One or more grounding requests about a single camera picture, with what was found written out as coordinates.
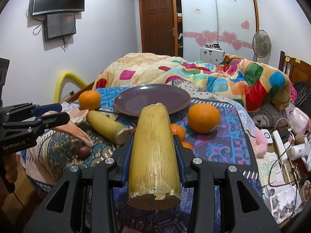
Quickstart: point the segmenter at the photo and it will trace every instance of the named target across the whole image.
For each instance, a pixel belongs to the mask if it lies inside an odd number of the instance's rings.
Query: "white wall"
[[[142,52],[142,32],[140,26],[139,0],[135,0],[135,17],[136,17],[138,52]]]
[[[135,0],[85,0],[66,51],[62,40],[44,42],[41,33],[33,36],[39,22],[27,19],[28,5],[29,0],[10,0],[0,14],[0,57],[10,60],[4,106],[52,103],[62,71],[91,83],[110,63],[138,51]],[[78,87],[67,83],[62,95],[72,90]]]
[[[259,29],[272,43],[271,55],[259,62],[278,67],[280,51],[311,64],[311,25],[296,0],[257,0]]]

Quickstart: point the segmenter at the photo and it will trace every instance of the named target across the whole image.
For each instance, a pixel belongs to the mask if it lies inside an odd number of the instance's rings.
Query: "sliding wardrobe door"
[[[200,48],[217,43],[216,0],[181,0],[183,15],[183,58],[200,60]]]
[[[254,0],[217,0],[219,45],[226,54],[253,60]]]

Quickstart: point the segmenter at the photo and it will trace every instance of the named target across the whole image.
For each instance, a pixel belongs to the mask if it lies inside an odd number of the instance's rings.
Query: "wall outlet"
[[[61,99],[60,99],[60,104],[62,104],[63,102],[65,102],[69,97],[71,97],[72,95],[74,95],[75,92],[71,91],[69,94],[64,95]]]

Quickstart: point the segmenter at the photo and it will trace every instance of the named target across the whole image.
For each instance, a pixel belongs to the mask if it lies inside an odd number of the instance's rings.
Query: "orange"
[[[188,124],[198,133],[209,133],[220,122],[220,114],[216,107],[207,103],[197,103],[188,111]]]
[[[183,127],[179,126],[178,124],[172,123],[171,130],[173,135],[178,135],[181,141],[185,140],[186,131]]]
[[[189,143],[186,142],[186,141],[183,141],[183,142],[181,142],[181,143],[183,144],[183,147],[188,148],[188,149],[191,149],[191,150],[193,151],[193,147],[192,147],[191,144],[189,144]]]
[[[100,94],[94,90],[84,91],[79,96],[80,109],[98,109],[100,107],[100,102]]]

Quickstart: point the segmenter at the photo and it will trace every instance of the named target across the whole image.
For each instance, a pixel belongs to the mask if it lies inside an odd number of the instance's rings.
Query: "sugarcane piece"
[[[169,115],[161,103],[144,107],[134,136],[128,203],[140,210],[180,203],[180,180]]]
[[[116,145],[124,144],[127,135],[130,133],[130,130],[123,124],[106,117],[96,110],[89,111],[86,120],[94,130]]]

